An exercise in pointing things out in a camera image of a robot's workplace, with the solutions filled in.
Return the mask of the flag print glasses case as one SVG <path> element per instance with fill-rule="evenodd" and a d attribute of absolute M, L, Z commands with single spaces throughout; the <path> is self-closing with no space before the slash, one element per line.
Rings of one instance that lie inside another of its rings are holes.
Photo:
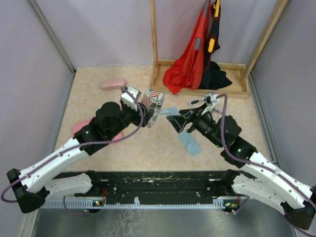
<path fill-rule="evenodd" d="M 158 94 L 156 91 L 148 89 L 143 95 L 141 103 L 146 107 L 147 112 L 153 112 L 147 121 L 147 128 L 152 128 L 160 114 L 161 107 L 165 99 L 165 94 Z"/>

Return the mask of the light blue lens cloth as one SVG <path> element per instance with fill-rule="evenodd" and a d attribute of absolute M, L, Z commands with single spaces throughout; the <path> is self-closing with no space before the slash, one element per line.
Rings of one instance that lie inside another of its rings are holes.
<path fill-rule="evenodd" d="M 202 151 L 202 148 L 190 133 L 182 132 L 178 135 L 178 139 L 191 156 L 195 156 Z"/>

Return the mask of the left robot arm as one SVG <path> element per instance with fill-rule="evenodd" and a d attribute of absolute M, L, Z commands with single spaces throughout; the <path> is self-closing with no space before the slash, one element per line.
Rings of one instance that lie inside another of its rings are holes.
<path fill-rule="evenodd" d="M 89 124 L 60 149 L 27 169 L 10 170 L 7 177 L 21 212 L 33 212 L 49 199 L 100 196 L 104 184 L 95 171 L 66 178 L 57 178 L 57 175 L 107 146 L 108 141 L 130 124 L 145 127 L 154 114 L 154 107 L 140 103 L 134 109 L 124 102 L 107 102 L 96 111 Z"/>

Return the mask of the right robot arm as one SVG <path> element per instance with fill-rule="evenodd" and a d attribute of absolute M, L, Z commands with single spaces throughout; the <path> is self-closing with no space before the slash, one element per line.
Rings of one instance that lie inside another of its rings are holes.
<path fill-rule="evenodd" d="M 240 137 L 241 128 L 232 116 L 222 115 L 215 122 L 203 107 L 182 110 L 167 116 L 177 133 L 190 124 L 188 133 L 197 130 L 218 148 L 226 162 L 238 167 L 232 177 L 221 182 L 221 191 L 248 196 L 274 208 L 287 221 L 308 230 L 316 216 L 316 189 L 296 180 L 271 163 L 249 142 Z"/>

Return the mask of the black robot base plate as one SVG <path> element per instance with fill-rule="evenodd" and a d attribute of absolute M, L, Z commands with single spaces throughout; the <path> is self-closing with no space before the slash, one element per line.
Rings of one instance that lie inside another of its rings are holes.
<path fill-rule="evenodd" d="M 93 187 L 69 198 L 104 198 L 106 204 L 212 204 L 219 197 L 237 197 L 232 184 L 237 171 L 89 171 Z"/>

